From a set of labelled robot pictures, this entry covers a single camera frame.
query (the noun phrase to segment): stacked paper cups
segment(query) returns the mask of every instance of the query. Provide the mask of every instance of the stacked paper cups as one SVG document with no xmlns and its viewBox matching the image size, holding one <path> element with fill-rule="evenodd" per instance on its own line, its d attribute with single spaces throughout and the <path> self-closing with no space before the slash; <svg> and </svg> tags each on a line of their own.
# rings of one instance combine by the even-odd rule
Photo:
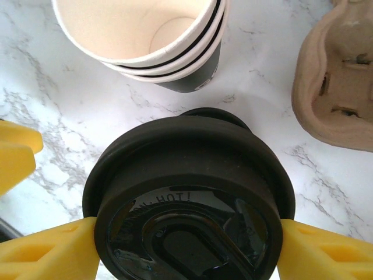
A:
<svg viewBox="0 0 373 280">
<path fill-rule="evenodd" d="M 52 0 L 68 38 L 126 77 L 193 92 L 214 76 L 230 0 Z"/>
</svg>

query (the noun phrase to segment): white paper cup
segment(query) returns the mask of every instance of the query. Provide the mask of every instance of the white paper cup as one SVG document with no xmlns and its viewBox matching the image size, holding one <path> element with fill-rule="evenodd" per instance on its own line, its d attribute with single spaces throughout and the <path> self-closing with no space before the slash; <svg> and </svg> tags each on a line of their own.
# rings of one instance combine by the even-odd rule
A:
<svg viewBox="0 0 373 280">
<path fill-rule="evenodd" d="M 226 0 L 226 8 L 216 37 L 210 43 L 208 49 L 188 67 L 171 75 L 157 77 L 135 76 L 125 73 L 122 73 L 122 75 L 141 82 L 155 83 L 176 92 L 193 92 L 201 89 L 212 80 L 219 64 L 221 38 L 227 26 L 229 10 L 230 0 Z"/>
<path fill-rule="evenodd" d="M 151 68 L 142 68 L 142 69 L 133 69 L 127 68 L 124 66 L 112 65 L 104 62 L 104 65 L 108 66 L 109 68 L 116 70 L 120 73 L 136 75 L 136 76 L 154 76 L 154 75 L 162 75 L 168 74 L 174 71 L 177 71 L 184 66 L 191 63 L 195 60 L 205 49 L 206 46 L 211 42 L 215 32 L 217 31 L 217 27 L 223 17 L 224 10 L 226 8 L 226 0 L 217 0 L 215 12 L 213 14 L 214 18 L 211 18 L 210 26 L 207 26 L 208 30 L 203 35 L 203 37 L 193 46 L 188 52 L 186 52 L 181 57 L 177 58 L 176 60 L 166 63 L 165 65 L 158 66 L 158 67 L 151 67 Z"/>
<path fill-rule="evenodd" d="M 150 67 L 188 48 L 208 23 L 216 0 L 52 0 L 68 38 L 111 64 Z"/>
</svg>

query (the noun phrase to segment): white marble countertop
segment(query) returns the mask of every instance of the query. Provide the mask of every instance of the white marble countertop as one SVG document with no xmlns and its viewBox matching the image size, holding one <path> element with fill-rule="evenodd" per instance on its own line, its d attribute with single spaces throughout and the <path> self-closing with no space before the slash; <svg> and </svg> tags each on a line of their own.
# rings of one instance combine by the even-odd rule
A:
<svg viewBox="0 0 373 280">
<path fill-rule="evenodd" d="M 50 0 L 2 0 L 0 118 L 39 130 L 45 147 L 34 174 L 0 199 L 0 217 L 24 234 L 80 219 L 85 180 L 116 137 L 208 106 L 236 114 L 273 149 L 294 185 L 296 220 L 373 242 L 373 153 L 313 139 L 291 109 L 301 43 L 331 8 L 329 0 L 232 0 L 214 80 L 180 94 L 84 55 Z M 97 279 L 110 279 L 103 267 Z"/>
</svg>

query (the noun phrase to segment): paper cup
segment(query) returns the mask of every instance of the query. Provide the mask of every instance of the paper cup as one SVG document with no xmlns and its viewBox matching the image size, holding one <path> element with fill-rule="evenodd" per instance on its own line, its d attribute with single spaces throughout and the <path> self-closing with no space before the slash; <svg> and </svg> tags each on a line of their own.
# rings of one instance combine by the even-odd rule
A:
<svg viewBox="0 0 373 280">
<path fill-rule="evenodd" d="M 224 15 L 216 37 L 191 65 L 169 75 L 155 77 L 135 76 L 124 73 L 122 73 L 122 75 L 141 82 L 155 83 L 176 92 L 194 92 L 203 88 L 212 80 L 219 64 L 221 38 L 227 26 L 229 10 L 230 0 L 227 0 Z"/>
<path fill-rule="evenodd" d="M 187 49 L 206 27 L 216 0 L 52 0 L 68 38 L 111 64 L 150 67 Z"/>
<path fill-rule="evenodd" d="M 226 0 L 217 0 L 215 10 L 212 14 L 212 18 L 210 19 L 210 22 L 207 24 L 206 30 L 204 30 L 205 32 L 201 33 L 201 37 L 199 38 L 199 40 L 197 38 L 196 42 L 193 45 L 187 48 L 179 56 L 175 57 L 174 59 L 165 63 L 162 66 L 154 66 L 139 69 L 128 68 L 126 66 L 116 66 L 107 63 L 104 63 L 104 65 L 120 73 L 126 73 L 136 76 L 154 76 L 169 74 L 171 72 L 177 71 L 191 63 L 193 60 L 195 60 L 206 49 L 206 46 L 211 42 L 213 36 L 215 35 L 215 32 L 217 31 L 217 27 L 223 17 L 225 7 Z"/>
</svg>

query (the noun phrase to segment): marble surface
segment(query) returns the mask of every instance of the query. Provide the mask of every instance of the marble surface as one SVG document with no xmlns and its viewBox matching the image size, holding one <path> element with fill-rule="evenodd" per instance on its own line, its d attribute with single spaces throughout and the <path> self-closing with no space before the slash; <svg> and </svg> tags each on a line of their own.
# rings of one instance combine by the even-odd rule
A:
<svg viewBox="0 0 373 280">
<path fill-rule="evenodd" d="M 214 80 L 179 94 L 84 55 L 50 0 L 2 0 L 0 118 L 39 130 L 45 147 L 33 175 L 0 199 L 0 217 L 24 234 L 81 218 L 85 180 L 116 137 L 210 106 L 241 117 L 273 149 L 294 185 L 296 220 L 373 242 L 373 153 L 313 139 L 291 109 L 298 50 L 331 8 L 328 0 L 232 0 Z M 111 276 L 101 266 L 97 279 Z"/>
</svg>

